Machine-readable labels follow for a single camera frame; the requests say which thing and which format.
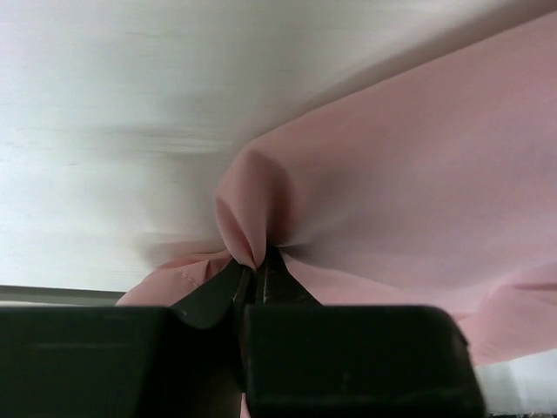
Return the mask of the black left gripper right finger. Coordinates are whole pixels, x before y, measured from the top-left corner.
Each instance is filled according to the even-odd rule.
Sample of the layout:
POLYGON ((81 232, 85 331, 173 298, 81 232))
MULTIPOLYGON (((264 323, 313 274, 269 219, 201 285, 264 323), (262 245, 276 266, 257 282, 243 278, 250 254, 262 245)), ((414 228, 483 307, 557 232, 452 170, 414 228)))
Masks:
POLYGON ((268 246, 255 272, 255 297, 259 305, 320 306, 320 303, 289 272, 282 253, 268 246))

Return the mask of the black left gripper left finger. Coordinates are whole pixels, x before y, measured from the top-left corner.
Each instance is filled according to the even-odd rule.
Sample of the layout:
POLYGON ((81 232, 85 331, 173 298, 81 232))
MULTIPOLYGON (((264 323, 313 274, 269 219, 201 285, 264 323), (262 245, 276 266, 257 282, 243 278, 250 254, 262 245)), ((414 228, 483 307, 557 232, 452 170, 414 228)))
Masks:
POLYGON ((196 329, 212 329, 231 316, 242 316, 252 300, 252 270, 230 261, 219 273, 174 303, 171 309, 196 329))

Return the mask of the pink trousers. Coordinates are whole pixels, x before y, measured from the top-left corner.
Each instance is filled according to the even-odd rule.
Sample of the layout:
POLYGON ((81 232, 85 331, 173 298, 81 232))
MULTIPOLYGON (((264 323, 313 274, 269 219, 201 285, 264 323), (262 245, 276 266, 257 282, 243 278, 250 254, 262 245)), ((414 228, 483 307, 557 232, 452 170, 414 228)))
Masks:
POLYGON ((556 346, 555 9, 254 139, 214 214, 120 300, 185 332, 154 416, 487 416, 475 368, 556 346), (320 306, 255 303, 268 246, 320 306), (181 321, 232 260, 242 316, 181 321))

